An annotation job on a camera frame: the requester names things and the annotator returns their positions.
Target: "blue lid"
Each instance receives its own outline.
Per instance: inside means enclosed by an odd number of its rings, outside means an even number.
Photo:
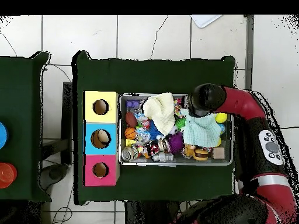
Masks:
[[[0,122],[0,149],[2,149],[7,141],[8,132],[3,123]]]

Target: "red lid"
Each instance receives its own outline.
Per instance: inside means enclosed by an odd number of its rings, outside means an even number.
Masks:
[[[16,179],[16,168],[9,163],[0,163],[0,188],[6,188]]]

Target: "yellow cloth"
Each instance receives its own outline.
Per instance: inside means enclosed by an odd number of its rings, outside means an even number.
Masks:
[[[144,115],[153,120],[158,131],[168,135],[175,124],[172,93],[151,96],[143,105]]]

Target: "table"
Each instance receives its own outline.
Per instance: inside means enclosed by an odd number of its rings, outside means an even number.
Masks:
[[[0,161],[13,164],[18,176],[0,189],[0,200],[51,201],[39,187],[41,162],[40,76],[49,54],[37,52],[31,58],[0,57],[0,122],[9,140],[0,149]]]
[[[90,59],[79,51],[72,60],[74,89],[74,191],[75,203],[87,200],[170,200],[211,199],[232,194],[229,166],[122,166],[116,186],[82,185],[82,92],[190,93],[195,86],[215,83],[233,86],[235,60],[189,59],[185,61],[132,61]]]

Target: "shape sorter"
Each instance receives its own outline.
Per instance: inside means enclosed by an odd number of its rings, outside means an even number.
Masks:
[[[116,92],[83,92],[83,185],[115,186],[120,175],[117,158]]]

